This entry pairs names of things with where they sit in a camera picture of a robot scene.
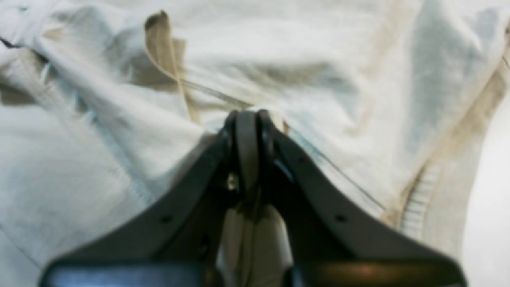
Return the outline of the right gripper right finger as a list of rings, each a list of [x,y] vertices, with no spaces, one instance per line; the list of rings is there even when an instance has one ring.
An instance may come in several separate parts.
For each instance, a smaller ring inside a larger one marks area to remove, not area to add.
[[[396,232],[337,190],[257,113],[263,202],[282,216],[293,263],[283,287],[466,287],[451,258]]]

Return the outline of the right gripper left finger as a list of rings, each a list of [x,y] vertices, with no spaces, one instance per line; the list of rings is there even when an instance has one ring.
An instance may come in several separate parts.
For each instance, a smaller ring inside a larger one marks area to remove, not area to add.
[[[232,112],[180,181],[143,213],[51,263],[41,287],[222,287],[216,269],[224,218],[254,210],[257,114]]]

